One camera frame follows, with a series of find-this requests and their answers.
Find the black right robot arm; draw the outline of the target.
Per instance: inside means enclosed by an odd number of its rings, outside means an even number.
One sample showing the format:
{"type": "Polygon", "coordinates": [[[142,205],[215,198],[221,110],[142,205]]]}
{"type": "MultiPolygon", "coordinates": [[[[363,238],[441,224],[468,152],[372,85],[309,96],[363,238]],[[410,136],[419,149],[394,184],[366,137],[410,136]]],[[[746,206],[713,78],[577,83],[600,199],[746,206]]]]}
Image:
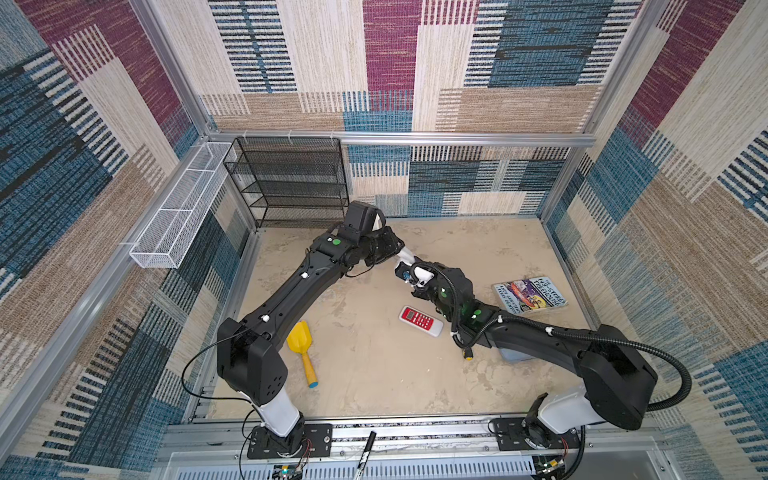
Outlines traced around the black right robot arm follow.
{"type": "Polygon", "coordinates": [[[451,338],[464,355],[477,345],[510,350],[580,378],[580,385],[566,393],[539,395],[529,408],[521,425],[534,449],[546,449],[555,436],[592,424],[637,430],[646,413],[672,408],[691,392],[691,374],[680,360],[631,341],[610,325],[573,329],[510,313],[478,300],[460,269],[439,263],[402,261],[396,275],[449,322],[451,338]]]}

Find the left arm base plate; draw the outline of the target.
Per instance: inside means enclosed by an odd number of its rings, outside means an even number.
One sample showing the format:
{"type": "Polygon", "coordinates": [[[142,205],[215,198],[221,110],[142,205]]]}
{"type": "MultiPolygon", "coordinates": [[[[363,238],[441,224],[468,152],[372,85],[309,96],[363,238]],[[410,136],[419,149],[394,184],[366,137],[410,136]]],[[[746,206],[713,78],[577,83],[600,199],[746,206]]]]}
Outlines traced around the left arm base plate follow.
{"type": "Polygon", "coordinates": [[[265,426],[254,427],[250,432],[246,457],[248,460],[299,458],[309,452],[310,458],[330,456],[333,425],[330,423],[299,422],[287,437],[279,437],[265,426]]]}

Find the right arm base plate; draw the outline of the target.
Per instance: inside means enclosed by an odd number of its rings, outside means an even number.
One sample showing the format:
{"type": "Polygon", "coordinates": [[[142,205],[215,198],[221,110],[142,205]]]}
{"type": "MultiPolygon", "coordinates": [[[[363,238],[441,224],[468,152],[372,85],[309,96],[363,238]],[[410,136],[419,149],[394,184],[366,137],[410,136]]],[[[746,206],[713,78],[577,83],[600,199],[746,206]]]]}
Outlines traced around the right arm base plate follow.
{"type": "Polygon", "coordinates": [[[581,435],[576,429],[557,434],[538,421],[529,424],[521,416],[492,418],[487,428],[501,451],[576,451],[581,445],[581,435]]]}

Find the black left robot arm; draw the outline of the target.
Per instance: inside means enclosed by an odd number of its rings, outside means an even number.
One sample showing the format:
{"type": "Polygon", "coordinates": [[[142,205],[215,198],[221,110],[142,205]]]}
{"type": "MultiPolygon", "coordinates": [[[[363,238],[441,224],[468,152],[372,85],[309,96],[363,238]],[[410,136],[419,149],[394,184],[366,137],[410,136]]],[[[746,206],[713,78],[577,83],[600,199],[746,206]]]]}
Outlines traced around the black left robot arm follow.
{"type": "Polygon", "coordinates": [[[303,437],[303,415],[285,389],[285,340],[314,302],[359,262],[367,267],[395,256],[404,243],[383,212],[353,201],[346,215],[316,237],[297,269],[253,312],[218,327],[216,373],[259,413],[271,436],[284,444],[303,437]]]}

